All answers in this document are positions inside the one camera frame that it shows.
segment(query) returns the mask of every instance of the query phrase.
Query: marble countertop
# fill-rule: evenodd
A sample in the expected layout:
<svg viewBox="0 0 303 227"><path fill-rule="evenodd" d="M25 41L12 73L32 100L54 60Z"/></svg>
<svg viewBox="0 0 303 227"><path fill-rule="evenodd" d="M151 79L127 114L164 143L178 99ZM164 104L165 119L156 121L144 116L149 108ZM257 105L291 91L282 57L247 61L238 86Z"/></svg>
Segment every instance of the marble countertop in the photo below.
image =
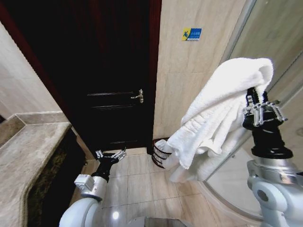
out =
<svg viewBox="0 0 303 227"><path fill-rule="evenodd" d="M24 126L0 148L0 225L27 224L27 196L70 123Z"/></svg>

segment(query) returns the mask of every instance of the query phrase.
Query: floor tile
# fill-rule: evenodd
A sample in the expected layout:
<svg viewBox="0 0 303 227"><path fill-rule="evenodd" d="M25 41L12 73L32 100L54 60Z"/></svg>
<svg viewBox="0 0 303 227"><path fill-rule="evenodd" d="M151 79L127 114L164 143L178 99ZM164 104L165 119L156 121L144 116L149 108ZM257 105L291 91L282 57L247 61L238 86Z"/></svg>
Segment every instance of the floor tile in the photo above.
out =
<svg viewBox="0 0 303 227"><path fill-rule="evenodd" d="M131 155L128 157L128 175L147 174L150 172L148 168L148 155Z"/></svg>
<svg viewBox="0 0 303 227"><path fill-rule="evenodd" d="M127 205L102 208L102 227L125 227L127 224Z"/></svg>
<svg viewBox="0 0 303 227"><path fill-rule="evenodd" d="M109 177L127 176L128 171L128 156L124 157L118 163L113 164L110 169Z"/></svg>
<svg viewBox="0 0 303 227"><path fill-rule="evenodd" d="M155 206L152 201L127 205L127 222L142 216L155 217Z"/></svg>
<svg viewBox="0 0 303 227"><path fill-rule="evenodd" d="M176 183L179 196L194 195L201 193L201 186L198 181L187 181L185 183Z"/></svg>
<svg viewBox="0 0 303 227"><path fill-rule="evenodd" d="M180 197L184 219L195 227L216 227L205 197L202 194Z"/></svg>
<svg viewBox="0 0 303 227"><path fill-rule="evenodd" d="M151 173L166 171L166 169L160 168L156 164L154 164L154 162L152 161L152 156L151 155L148 155L148 165L150 167L150 172Z"/></svg>
<svg viewBox="0 0 303 227"><path fill-rule="evenodd" d="M127 204L152 201L150 174L128 176Z"/></svg>
<svg viewBox="0 0 303 227"><path fill-rule="evenodd" d="M110 178L106 186L103 207L127 204L127 176Z"/></svg>
<svg viewBox="0 0 303 227"><path fill-rule="evenodd" d="M154 201L157 218L183 219L183 209L179 198Z"/></svg>
<svg viewBox="0 0 303 227"><path fill-rule="evenodd" d="M127 155L142 155L147 154L146 148L131 148L126 149Z"/></svg>
<svg viewBox="0 0 303 227"><path fill-rule="evenodd" d="M169 172L151 173L151 186L154 200L178 197L175 183L169 181Z"/></svg>
<svg viewBox="0 0 303 227"><path fill-rule="evenodd" d="M218 227L242 227L246 225L244 221L236 221L228 217L223 213L223 211L220 211L214 205L212 205L211 202L207 201L207 204Z"/></svg>

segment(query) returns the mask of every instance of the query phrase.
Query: glass panel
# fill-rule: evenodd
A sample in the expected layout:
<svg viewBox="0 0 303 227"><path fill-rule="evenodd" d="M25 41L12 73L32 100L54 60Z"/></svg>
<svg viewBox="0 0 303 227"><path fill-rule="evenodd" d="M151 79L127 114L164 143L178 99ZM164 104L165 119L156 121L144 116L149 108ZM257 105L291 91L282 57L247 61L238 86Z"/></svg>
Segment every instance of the glass panel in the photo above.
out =
<svg viewBox="0 0 303 227"><path fill-rule="evenodd" d="M252 159L250 152L240 148L207 182L233 206L260 217L260 205L247 186L246 163Z"/></svg>
<svg viewBox="0 0 303 227"><path fill-rule="evenodd" d="M293 163L303 170L303 88L286 103L283 108L284 115L289 119L280 126L285 146L294 154Z"/></svg>
<svg viewBox="0 0 303 227"><path fill-rule="evenodd" d="M270 58L275 85L303 49L303 1L258 0L230 58Z"/></svg>

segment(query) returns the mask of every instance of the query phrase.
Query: marble vanity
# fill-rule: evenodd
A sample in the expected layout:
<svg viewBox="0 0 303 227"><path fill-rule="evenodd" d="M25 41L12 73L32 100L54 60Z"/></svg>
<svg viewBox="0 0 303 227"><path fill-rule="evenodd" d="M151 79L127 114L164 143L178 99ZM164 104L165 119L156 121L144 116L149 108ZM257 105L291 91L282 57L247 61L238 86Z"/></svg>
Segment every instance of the marble vanity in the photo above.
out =
<svg viewBox="0 0 303 227"><path fill-rule="evenodd" d="M1 226L58 226L84 160L63 113L17 114L0 124Z"/></svg>

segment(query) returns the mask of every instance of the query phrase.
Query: door frame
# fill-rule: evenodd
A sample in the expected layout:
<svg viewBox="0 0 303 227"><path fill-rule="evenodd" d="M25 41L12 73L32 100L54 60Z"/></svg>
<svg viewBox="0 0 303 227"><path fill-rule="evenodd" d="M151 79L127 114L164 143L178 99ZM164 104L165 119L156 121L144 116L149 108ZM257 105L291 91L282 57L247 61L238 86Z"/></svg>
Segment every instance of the door frame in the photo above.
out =
<svg viewBox="0 0 303 227"><path fill-rule="evenodd" d="M156 98L156 83L157 83L157 68L158 68L158 51L159 51L159 36L160 36L160 15L161 15L162 0L149 1L149 75L148 75L148 94L144 98L149 100L150 105L147 112L150 113L146 116L147 121L147 153L152 154L152 139L153 139L153 122L154 122L154 109ZM41 79L47 90L50 92L54 100L62 109L66 117L70 120L72 125L77 130L77 123L74 121L72 111L61 97L53 82L50 80L49 75L44 70L39 59L25 40L22 33L19 31L14 20L9 15L3 3L0 2L0 21L12 37L20 51L23 53L28 63L32 66L38 77Z"/></svg>

